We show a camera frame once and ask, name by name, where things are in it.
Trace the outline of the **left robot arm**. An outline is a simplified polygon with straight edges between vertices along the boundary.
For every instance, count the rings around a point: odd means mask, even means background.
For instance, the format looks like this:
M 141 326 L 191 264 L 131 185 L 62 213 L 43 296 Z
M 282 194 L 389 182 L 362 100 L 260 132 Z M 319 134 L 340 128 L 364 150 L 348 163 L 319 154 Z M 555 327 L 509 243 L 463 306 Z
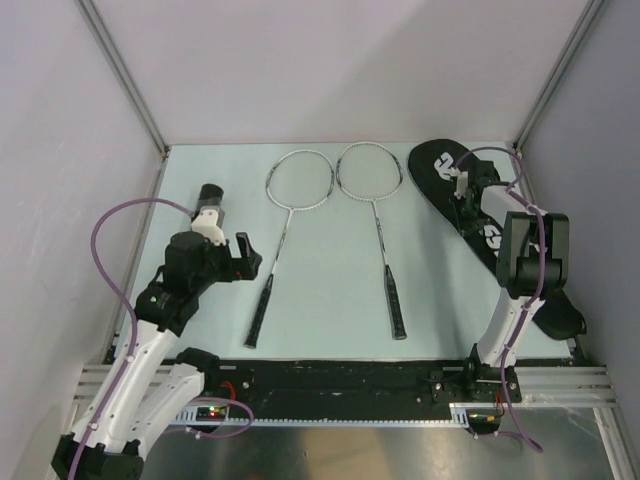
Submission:
M 137 479 L 153 445 L 193 399 L 221 389 L 218 357 L 189 347 L 155 391 L 148 387 L 166 354 L 199 309 L 199 299 L 218 282 L 252 281 L 262 257 L 248 235 L 228 242 L 205 235 L 173 235 L 164 263 L 139 294 L 132 331 L 85 414 L 62 436 L 51 465 L 61 479 Z

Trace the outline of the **white badminton racket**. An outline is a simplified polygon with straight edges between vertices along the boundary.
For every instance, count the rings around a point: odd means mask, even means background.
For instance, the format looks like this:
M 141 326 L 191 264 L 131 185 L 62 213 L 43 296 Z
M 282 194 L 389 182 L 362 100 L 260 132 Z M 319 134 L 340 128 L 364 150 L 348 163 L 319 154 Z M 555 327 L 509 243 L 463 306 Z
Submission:
M 287 212 L 281 229 L 275 256 L 262 287 L 244 346 L 256 349 L 261 328 L 269 306 L 279 259 L 286 243 L 292 218 L 296 213 L 316 209 L 327 202 L 335 185 L 335 171 L 331 160 L 312 149 L 299 149 L 285 154 L 269 170 L 265 181 L 268 199 Z
M 391 335 L 396 341 L 405 340 L 407 332 L 396 281 L 388 261 L 378 204 L 394 196 L 403 180 L 404 174 L 398 158 L 387 147 L 376 142 L 361 141 L 347 146 L 336 163 L 336 182 L 340 190 L 349 198 L 371 206 L 384 267 Z

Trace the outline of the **black shuttlecock tube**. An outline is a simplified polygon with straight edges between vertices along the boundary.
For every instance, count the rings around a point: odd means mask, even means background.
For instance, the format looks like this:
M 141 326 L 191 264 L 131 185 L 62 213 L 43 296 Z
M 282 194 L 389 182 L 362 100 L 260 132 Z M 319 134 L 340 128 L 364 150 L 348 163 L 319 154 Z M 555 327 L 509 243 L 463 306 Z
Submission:
M 194 215 L 198 216 L 205 207 L 220 207 L 224 197 L 224 190 L 216 184 L 203 184 L 196 202 Z

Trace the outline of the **black racket bag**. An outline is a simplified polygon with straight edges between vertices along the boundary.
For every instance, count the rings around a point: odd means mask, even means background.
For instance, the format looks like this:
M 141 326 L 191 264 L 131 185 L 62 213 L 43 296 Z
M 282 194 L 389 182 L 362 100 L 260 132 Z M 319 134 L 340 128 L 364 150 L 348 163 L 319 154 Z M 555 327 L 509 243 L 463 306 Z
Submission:
M 458 231 L 489 272 L 495 274 L 503 228 L 483 213 L 465 212 L 464 201 L 454 196 L 456 185 L 450 171 L 468 152 L 468 148 L 455 140 L 426 141 L 411 150 L 407 168 L 423 196 Z M 567 340 L 587 332 L 583 314 L 563 290 L 548 295 L 533 316 L 533 322 L 554 340 Z

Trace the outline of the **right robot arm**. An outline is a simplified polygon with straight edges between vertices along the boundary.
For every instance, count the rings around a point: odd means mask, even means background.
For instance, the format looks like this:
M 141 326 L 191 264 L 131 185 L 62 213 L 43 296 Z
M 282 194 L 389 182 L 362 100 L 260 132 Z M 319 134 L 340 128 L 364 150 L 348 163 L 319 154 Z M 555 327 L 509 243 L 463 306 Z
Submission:
M 532 204 L 516 192 L 513 182 L 497 181 L 492 170 L 489 161 L 467 171 L 453 170 L 454 197 L 463 211 L 502 227 L 495 271 L 499 300 L 461 378 L 464 393 L 476 401 L 486 400 L 506 382 L 521 334 L 568 277 L 568 217 Z

